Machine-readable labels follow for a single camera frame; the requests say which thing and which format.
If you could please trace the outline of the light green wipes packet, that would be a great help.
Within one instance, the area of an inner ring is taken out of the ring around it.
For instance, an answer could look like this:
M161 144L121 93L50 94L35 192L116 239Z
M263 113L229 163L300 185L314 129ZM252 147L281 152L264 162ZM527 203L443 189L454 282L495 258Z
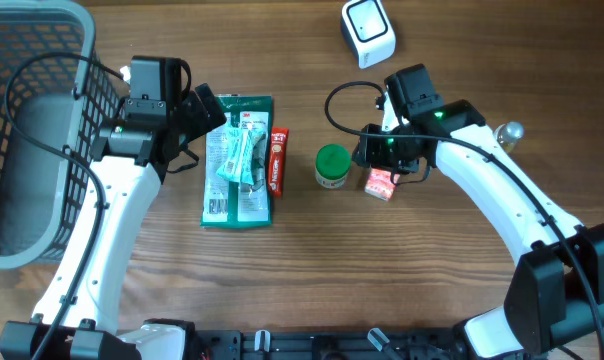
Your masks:
M234 183L254 185L253 152L258 143L266 137L261 128L227 127L227 157L216 170L223 180Z

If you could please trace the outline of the green lidded jar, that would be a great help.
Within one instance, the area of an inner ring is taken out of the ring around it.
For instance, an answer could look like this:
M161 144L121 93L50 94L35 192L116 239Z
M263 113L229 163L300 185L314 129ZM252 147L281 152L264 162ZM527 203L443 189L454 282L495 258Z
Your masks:
M323 146L315 160L315 178L324 188L336 189L347 180L351 166L351 155L338 144Z

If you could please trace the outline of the red Nescafe sachet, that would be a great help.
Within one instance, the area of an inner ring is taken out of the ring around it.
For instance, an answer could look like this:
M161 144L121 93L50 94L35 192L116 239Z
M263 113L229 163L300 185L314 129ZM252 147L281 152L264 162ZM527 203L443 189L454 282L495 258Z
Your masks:
M269 148L268 186L271 194L275 197L281 197L283 193L283 172L288 137L288 128L272 129Z

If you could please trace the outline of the green 3M gloves package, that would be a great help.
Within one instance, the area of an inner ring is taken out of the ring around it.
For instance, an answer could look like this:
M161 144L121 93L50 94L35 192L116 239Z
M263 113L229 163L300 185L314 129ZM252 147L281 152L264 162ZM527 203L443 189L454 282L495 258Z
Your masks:
M272 224L271 196L268 190L268 150L273 124L273 99L263 96L218 98L227 121L206 136L205 183L201 225L230 229L254 228ZM261 128L266 137L253 152L254 185L228 182L216 170L227 157L227 127Z

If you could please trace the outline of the yellow dish soap bottle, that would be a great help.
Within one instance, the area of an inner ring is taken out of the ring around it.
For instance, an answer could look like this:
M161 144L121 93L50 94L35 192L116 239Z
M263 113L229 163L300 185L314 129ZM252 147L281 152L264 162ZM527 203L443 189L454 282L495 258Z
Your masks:
M506 153L513 151L524 136L524 127L519 122L508 122L496 128L493 136Z

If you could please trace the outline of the orange Kleenex tissue pack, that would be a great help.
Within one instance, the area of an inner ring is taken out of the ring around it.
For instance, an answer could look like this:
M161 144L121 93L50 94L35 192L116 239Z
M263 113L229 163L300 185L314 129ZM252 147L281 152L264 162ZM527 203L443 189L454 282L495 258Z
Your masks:
M369 172L364 191L378 199L389 201L395 191L399 175L390 171L372 168Z

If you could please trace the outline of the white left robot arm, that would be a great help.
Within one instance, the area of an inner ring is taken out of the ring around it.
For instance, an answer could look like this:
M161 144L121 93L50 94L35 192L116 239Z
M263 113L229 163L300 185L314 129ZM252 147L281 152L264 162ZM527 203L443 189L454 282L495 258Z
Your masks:
M9 321L5 359L199 359L206 350L191 321L149 319L119 333L122 285L146 213L169 163L190 141L223 125L208 84L180 101L129 98L92 144L90 184L56 278L27 322Z

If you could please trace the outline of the white barcode scanner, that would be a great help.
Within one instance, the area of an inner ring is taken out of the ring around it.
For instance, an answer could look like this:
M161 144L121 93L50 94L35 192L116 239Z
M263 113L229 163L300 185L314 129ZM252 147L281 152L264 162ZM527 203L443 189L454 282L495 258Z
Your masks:
M390 58L396 35L380 0L352 0L342 6L340 29L360 69Z

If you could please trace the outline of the grey plastic shopping basket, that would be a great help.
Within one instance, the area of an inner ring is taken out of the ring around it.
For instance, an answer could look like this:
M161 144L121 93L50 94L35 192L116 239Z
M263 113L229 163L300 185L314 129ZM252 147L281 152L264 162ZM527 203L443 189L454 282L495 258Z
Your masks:
M119 100L98 56L91 14L72 1L0 1L0 269L58 262L86 173L27 136L88 163Z

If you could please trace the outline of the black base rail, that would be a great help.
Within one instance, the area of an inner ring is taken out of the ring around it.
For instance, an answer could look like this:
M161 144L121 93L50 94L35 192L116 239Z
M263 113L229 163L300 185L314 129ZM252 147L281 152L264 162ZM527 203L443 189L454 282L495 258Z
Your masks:
M191 359L201 360L469 360L477 359L452 328L383 332L270 332L203 330Z

